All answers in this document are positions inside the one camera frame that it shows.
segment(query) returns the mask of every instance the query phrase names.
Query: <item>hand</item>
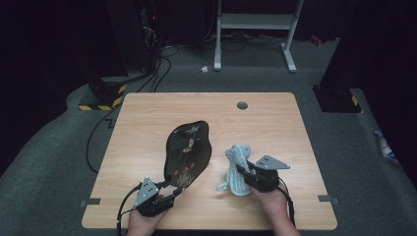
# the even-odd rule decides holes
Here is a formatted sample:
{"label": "hand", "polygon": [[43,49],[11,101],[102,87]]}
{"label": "hand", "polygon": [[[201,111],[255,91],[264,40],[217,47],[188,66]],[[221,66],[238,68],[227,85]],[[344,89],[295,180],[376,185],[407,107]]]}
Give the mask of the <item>hand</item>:
{"label": "hand", "polygon": [[149,236],[155,229],[159,221],[166,215],[168,210],[156,215],[155,217],[146,217],[141,215],[137,210],[129,213],[128,236]]}
{"label": "hand", "polygon": [[[288,193],[282,184],[279,184],[278,188]],[[300,235],[288,217],[287,199],[280,191],[273,190],[268,193],[261,193],[252,187],[251,191],[272,224],[275,236]]]}

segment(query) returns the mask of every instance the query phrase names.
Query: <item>stand leg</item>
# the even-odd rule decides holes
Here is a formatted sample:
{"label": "stand leg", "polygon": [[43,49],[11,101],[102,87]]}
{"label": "stand leg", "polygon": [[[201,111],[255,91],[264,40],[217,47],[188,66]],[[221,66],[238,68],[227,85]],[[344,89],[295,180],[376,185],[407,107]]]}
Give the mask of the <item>stand leg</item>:
{"label": "stand leg", "polygon": [[281,43],[282,52],[284,54],[286,63],[288,65],[288,70],[290,73],[296,73],[297,68],[295,67],[294,60],[292,59],[291,53],[289,52],[289,47],[291,46],[292,37],[294,36],[295,29],[297,28],[298,19],[300,18],[301,8],[303,7],[304,0],[299,0],[297,3],[297,8],[292,18],[291,27],[288,32],[287,41]]}
{"label": "stand leg", "polygon": [[214,70],[221,70],[221,0],[218,0],[217,31],[215,37]]}

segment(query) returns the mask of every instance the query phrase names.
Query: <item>table top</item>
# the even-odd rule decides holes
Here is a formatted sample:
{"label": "table top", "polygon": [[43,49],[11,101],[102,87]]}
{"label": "table top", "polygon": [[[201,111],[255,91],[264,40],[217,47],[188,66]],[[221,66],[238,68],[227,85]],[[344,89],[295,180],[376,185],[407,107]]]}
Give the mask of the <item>table top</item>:
{"label": "table top", "polygon": [[[247,109],[239,109],[238,102]],[[158,229],[271,229],[252,195],[236,197],[229,189],[219,192],[226,181],[229,162],[225,151],[234,144],[250,145],[249,160],[265,154],[285,162],[279,170],[295,207],[298,229],[332,230],[337,221],[327,195],[297,102],[288,92],[167,92],[126,95],[90,198],[85,228],[115,228],[117,211],[125,196],[146,176],[163,181],[166,140],[178,126],[204,120],[209,125],[212,146],[207,169],[176,198],[174,207]],[[173,187],[162,189],[169,195]],[[126,202],[130,209],[136,194]],[[122,219],[127,228],[128,214]]]}

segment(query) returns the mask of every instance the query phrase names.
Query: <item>gray carpet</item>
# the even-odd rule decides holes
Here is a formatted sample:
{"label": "gray carpet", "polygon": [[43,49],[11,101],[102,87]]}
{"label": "gray carpet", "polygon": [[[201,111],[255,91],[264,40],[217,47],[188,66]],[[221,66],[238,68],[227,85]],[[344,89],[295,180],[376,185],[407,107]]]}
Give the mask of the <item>gray carpet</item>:
{"label": "gray carpet", "polygon": [[[381,157],[373,134],[378,124],[365,95],[359,89],[352,90],[364,109],[364,113],[358,114],[323,113],[314,96],[312,85],[320,83],[337,40],[320,47],[308,41],[294,41],[291,53],[298,69],[296,74],[288,73],[278,44],[260,43],[263,41],[266,40],[258,40],[237,52],[227,50],[239,49],[242,43],[224,43],[221,72],[212,70],[212,45],[206,49],[165,49],[162,54],[172,67],[156,91],[293,92],[328,193],[339,200],[333,206],[338,221],[335,230],[301,233],[417,235],[416,190],[399,164]],[[208,66],[206,73],[201,72],[204,66]],[[167,68],[168,63],[162,60],[160,78]],[[128,92],[136,91],[145,81],[128,84]],[[68,96],[68,110],[32,137],[1,178],[0,235],[116,235],[116,230],[85,229],[81,224],[85,208],[80,203],[89,198],[96,177],[86,163],[86,145],[93,127],[107,114],[78,109],[86,88]],[[148,92],[149,86],[142,91]],[[109,116],[112,123],[117,114],[118,110]],[[101,123],[89,143],[90,161],[97,169],[112,133],[108,126],[109,121]],[[155,233],[219,234],[260,233]]]}

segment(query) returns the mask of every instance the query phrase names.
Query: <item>white metal stand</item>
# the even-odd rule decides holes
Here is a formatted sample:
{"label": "white metal stand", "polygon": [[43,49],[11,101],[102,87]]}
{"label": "white metal stand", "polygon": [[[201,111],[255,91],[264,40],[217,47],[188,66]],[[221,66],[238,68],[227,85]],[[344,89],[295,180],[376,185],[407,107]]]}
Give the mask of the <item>white metal stand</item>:
{"label": "white metal stand", "polygon": [[221,29],[288,30],[287,40],[285,43],[281,43],[281,49],[289,72],[296,73],[297,68],[289,52],[289,47],[297,27],[298,19],[300,18],[303,3],[304,0],[298,0],[295,13],[288,15],[222,14],[221,0],[218,0],[214,70],[221,70]]}

